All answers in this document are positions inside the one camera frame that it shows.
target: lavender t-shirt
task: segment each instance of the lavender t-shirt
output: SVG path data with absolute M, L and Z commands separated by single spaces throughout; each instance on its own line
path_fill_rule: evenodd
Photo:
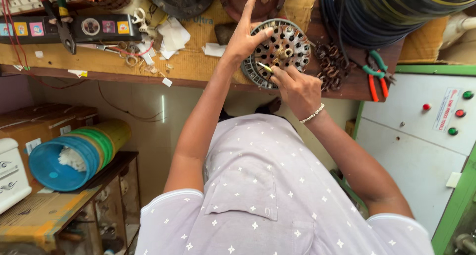
M 205 193 L 162 194 L 141 211 L 136 255 L 432 255 L 428 233 L 397 214 L 364 220 L 283 118 L 220 122 Z

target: man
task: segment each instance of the man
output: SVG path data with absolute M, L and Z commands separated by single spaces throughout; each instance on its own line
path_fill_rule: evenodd
M 233 72 L 272 33 L 250 35 L 255 1 L 182 129 L 164 194 L 141 211 L 136 255 L 433 254 L 390 175 L 321 108 L 319 79 L 272 68 L 283 101 L 310 118 L 304 124 L 368 207 L 367 221 L 287 120 L 256 113 L 217 123 Z

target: blue plastic container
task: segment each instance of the blue plastic container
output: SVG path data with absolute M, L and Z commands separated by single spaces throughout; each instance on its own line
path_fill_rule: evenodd
M 75 150 L 84 160 L 86 171 L 79 172 L 58 161 L 63 146 Z M 29 158 L 30 172 L 41 184 L 56 191 L 73 191 L 96 174 L 99 154 L 92 144 L 80 137 L 57 137 L 35 147 Z

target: copper wire scrap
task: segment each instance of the copper wire scrap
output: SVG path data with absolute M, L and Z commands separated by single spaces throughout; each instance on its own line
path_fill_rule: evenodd
M 349 75 L 351 66 L 346 64 L 344 56 L 336 45 L 318 42 L 316 46 L 314 54 L 321 67 L 321 72 L 316 77 L 322 80 L 321 91 L 340 89 L 342 79 Z

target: chain bracelet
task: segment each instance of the chain bracelet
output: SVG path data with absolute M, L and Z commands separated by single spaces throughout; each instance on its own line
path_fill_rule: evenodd
M 309 119 L 315 117 L 319 112 L 321 112 L 321 110 L 322 110 L 323 108 L 324 108 L 324 104 L 321 103 L 321 107 L 319 107 L 319 109 L 318 109 L 316 112 L 314 112 L 314 114 L 312 114 L 310 117 L 308 117 L 308 118 L 306 118 L 306 119 L 304 119 L 304 120 L 301 120 L 300 123 L 301 123 L 301 124 L 304 124 L 304 122 L 309 121 Z

